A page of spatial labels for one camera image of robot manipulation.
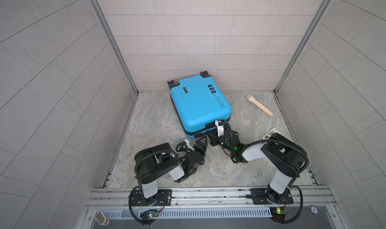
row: beige microphone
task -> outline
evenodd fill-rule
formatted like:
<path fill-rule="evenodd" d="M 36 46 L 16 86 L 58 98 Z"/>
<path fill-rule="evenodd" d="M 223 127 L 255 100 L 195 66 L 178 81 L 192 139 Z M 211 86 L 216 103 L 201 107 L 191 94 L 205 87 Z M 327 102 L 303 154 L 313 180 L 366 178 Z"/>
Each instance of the beige microphone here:
<path fill-rule="evenodd" d="M 255 104 L 258 108 L 263 110 L 266 114 L 269 116 L 273 115 L 273 112 L 271 112 L 268 108 L 266 108 L 264 105 L 262 105 L 259 101 L 257 101 L 252 95 L 248 94 L 247 95 L 247 100 Z"/>

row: suitcase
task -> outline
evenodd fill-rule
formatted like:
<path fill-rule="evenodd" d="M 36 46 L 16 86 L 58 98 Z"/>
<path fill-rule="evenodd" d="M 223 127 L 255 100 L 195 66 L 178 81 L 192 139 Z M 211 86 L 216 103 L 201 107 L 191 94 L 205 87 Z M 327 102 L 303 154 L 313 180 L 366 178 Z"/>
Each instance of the suitcase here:
<path fill-rule="evenodd" d="M 216 128 L 215 120 L 229 120 L 232 107 L 207 71 L 167 82 L 178 119 L 188 138 Z"/>

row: back wall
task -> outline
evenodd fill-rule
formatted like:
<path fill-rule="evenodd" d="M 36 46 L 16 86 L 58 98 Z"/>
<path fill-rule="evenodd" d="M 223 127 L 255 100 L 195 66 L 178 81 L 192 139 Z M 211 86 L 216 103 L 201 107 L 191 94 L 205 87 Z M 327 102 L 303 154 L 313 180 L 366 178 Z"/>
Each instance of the back wall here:
<path fill-rule="evenodd" d="M 224 90 L 273 90 L 322 0 L 99 0 L 140 91 L 207 70 Z"/>

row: marble floor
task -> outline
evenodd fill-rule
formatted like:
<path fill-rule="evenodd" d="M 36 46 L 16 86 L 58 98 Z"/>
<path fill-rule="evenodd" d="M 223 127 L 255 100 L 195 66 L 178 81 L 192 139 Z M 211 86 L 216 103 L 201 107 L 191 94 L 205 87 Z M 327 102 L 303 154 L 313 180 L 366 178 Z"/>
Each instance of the marble floor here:
<path fill-rule="evenodd" d="M 247 101 L 247 94 L 253 95 L 274 115 L 268 116 Z M 232 105 L 229 124 L 239 132 L 242 143 L 262 139 L 273 127 L 292 140 L 272 92 L 224 91 L 224 95 Z M 134 155 L 142 149 L 163 143 L 170 143 L 174 149 L 184 139 L 186 136 L 170 101 L 170 93 L 140 93 L 107 186 L 132 188 L 138 185 L 134 178 Z M 196 174 L 181 183 L 175 183 L 166 174 L 157 183 L 158 187 L 267 186 L 275 172 L 276 167 L 267 158 L 234 164 L 219 146 L 208 144 L 205 164 L 197 169 Z M 306 170 L 294 182 L 294 185 L 311 184 Z"/>

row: white card with barcode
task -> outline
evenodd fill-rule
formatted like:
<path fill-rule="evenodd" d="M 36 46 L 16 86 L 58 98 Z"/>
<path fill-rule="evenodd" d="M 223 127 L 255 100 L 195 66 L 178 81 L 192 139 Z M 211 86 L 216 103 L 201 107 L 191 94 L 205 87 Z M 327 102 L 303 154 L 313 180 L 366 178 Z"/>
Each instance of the white card with barcode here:
<path fill-rule="evenodd" d="M 269 137 L 270 137 L 273 133 L 275 133 L 275 132 L 281 135 L 280 131 L 277 130 L 277 129 L 274 127 L 274 128 L 271 129 L 266 135 L 263 136 L 263 139 L 264 139 L 264 140 L 269 139 Z"/>

